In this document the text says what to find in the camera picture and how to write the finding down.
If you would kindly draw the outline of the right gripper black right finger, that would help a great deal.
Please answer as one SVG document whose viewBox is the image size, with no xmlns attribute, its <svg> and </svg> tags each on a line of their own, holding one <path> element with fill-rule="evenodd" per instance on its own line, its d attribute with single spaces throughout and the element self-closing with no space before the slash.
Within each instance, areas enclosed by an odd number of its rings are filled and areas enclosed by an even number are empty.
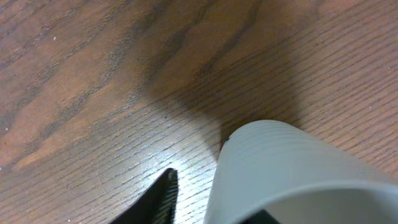
<svg viewBox="0 0 398 224">
<path fill-rule="evenodd" d="M 260 210 L 249 217 L 246 217 L 241 224 L 280 224 L 266 210 Z"/>
</svg>

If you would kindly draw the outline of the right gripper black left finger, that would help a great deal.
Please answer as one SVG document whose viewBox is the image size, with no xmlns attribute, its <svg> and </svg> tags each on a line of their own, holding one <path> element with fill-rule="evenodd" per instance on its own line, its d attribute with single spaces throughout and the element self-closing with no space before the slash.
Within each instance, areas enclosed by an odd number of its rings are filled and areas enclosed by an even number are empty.
<svg viewBox="0 0 398 224">
<path fill-rule="evenodd" d="M 168 168 L 111 224 L 173 224 L 178 197 L 178 172 Z"/>
</svg>

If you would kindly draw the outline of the grey plastic cup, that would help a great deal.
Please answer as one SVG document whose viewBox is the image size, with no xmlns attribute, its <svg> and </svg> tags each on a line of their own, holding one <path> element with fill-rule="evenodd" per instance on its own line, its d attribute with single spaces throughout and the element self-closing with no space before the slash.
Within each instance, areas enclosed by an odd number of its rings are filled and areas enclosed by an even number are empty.
<svg viewBox="0 0 398 224">
<path fill-rule="evenodd" d="M 248 123 L 224 143 L 206 223 L 396 223 L 397 181 L 294 126 Z"/>
</svg>

